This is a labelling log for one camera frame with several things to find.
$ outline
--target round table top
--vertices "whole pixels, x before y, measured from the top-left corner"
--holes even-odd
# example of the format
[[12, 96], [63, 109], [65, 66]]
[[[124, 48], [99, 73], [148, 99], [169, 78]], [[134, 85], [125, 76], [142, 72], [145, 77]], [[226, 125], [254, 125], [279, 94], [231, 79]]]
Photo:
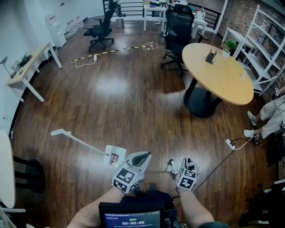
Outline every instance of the round table top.
[[10, 139], [4, 130], [0, 130], [0, 200], [8, 208], [15, 206], [14, 161]]
[[[217, 55], [213, 64], [205, 61], [210, 50]], [[222, 50], [208, 44], [193, 43], [182, 52], [183, 62], [191, 75], [208, 91], [235, 105], [246, 105], [253, 98], [250, 77], [233, 57], [222, 57]]]

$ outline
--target potted plant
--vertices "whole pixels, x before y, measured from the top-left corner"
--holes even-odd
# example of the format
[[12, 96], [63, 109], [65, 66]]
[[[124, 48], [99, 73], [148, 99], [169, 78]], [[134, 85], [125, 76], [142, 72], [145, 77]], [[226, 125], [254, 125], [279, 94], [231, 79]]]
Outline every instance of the potted plant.
[[231, 56], [234, 54], [237, 48], [237, 43], [234, 39], [228, 39], [226, 42], [221, 43], [220, 46], [222, 49], [226, 49], [231, 53]]

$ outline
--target black office chair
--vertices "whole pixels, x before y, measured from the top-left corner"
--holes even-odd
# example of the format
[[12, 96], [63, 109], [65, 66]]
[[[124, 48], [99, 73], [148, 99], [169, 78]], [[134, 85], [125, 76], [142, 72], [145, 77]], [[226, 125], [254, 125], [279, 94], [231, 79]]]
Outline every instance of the black office chair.
[[103, 22], [102, 22], [102, 19], [94, 19], [94, 20], [98, 20], [100, 22], [100, 25], [94, 25], [92, 28], [85, 28], [87, 31], [83, 34], [84, 36], [93, 37], [93, 38], [98, 37], [98, 39], [90, 41], [91, 45], [89, 46], [89, 49], [88, 49], [89, 52], [91, 52], [91, 48], [98, 42], [100, 42], [103, 45], [104, 50], [106, 49], [106, 46], [104, 45], [103, 41], [111, 40], [112, 44], [114, 44], [114, 39], [106, 38], [106, 36], [108, 36], [112, 31], [111, 18], [115, 12], [115, 9], [118, 6], [117, 2], [118, 1], [112, 2], [109, 4], [109, 10], [105, 13]]
[[[173, 60], [163, 63], [161, 67], [176, 63], [180, 71], [180, 77], [183, 76], [181, 66], [181, 63], [183, 63], [182, 51], [186, 45], [190, 44], [192, 24], [195, 18], [192, 10], [186, 10], [187, 8], [190, 9], [188, 6], [178, 5], [175, 10], [168, 9], [166, 11], [168, 25], [167, 36], [165, 37], [166, 50], [170, 50], [173, 55], [170, 55], [169, 52], [165, 52], [163, 58], [169, 56]], [[200, 35], [198, 43], [200, 43], [202, 39], [208, 40], [203, 34], [198, 33], [198, 35]]]

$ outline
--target wooden floor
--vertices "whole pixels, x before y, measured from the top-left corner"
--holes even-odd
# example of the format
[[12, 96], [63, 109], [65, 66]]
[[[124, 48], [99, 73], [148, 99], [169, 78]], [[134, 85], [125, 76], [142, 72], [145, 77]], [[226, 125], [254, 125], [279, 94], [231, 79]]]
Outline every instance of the wooden floor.
[[[93, 24], [89, 19], [85, 26]], [[40, 69], [33, 86], [45, 102], [31, 92], [26, 94], [12, 140], [15, 156], [36, 158], [45, 170], [47, 188], [43, 194], [26, 189], [16, 192], [16, 206], [27, 209], [31, 224], [66, 227], [78, 210], [110, 189], [115, 172], [104, 167], [102, 156], [87, 147], [64, 136], [52, 137], [53, 130], [69, 130], [103, 151], [106, 145], [126, 148], [128, 154], [151, 151], [142, 185], [156, 182], [161, 191], [175, 196], [175, 182], [164, 172], [169, 159], [193, 158], [200, 168], [198, 186], [231, 152], [225, 140], [243, 137], [242, 130], [251, 128], [246, 112], [257, 114], [260, 105], [255, 99], [245, 106], [222, 102], [207, 119], [189, 114], [183, 94], [191, 76], [185, 73], [180, 79], [175, 65], [160, 68], [164, 42], [159, 30], [152, 22], [147, 23], [146, 32], [142, 21], [125, 22], [124, 29], [116, 29], [113, 24], [110, 37], [115, 44], [107, 51], [150, 41], [157, 42], [159, 48], [100, 55], [96, 64], [76, 69], [70, 62], [88, 54], [90, 40], [80, 29], [59, 50], [62, 69], [55, 61]], [[209, 44], [219, 46], [219, 37], [209, 37]], [[100, 44], [93, 50], [103, 51]], [[92, 62], [90, 58], [78, 64]], [[248, 206], [245, 198], [255, 195], [258, 183], [270, 187], [274, 181], [274, 168], [266, 165], [265, 150], [247, 144], [212, 174], [196, 196], [216, 220], [237, 227]], [[178, 215], [181, 218], [181, 205]]]

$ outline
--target round wooden table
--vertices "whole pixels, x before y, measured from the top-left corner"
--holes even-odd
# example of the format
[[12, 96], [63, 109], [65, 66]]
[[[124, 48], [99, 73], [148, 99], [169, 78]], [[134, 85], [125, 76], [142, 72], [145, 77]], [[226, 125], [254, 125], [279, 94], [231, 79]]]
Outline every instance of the round wooden table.
[[[217, 51], [213, 64], [205, 61], [211, 49], [213, 53]], [[193, 76], [184, 94], [184, 104], [197, 117], [212, 116], [222, 100], [246, 105], [253, 98], [252, 81], [244, 68], [233, 57], [225, 59], [221, 54], [219, 48], [201, 43], [189, 44], [183, 49], [183, 62]], [[206, 90], [195, 87], [197, 82]]]
[[[13, 208], [16, 187], [42, 193], [45, 190], [45, 173], [37, 160], [28, 161], [13, 156], [10, 139], [4, 130], [0, 130], [0, 145], [0, 200], [6, 207]], [[14, 171], [14, 162], [26, 165], [25, 173]], [[26, 179], [27, 183], [15, 183], [15, 177]]]

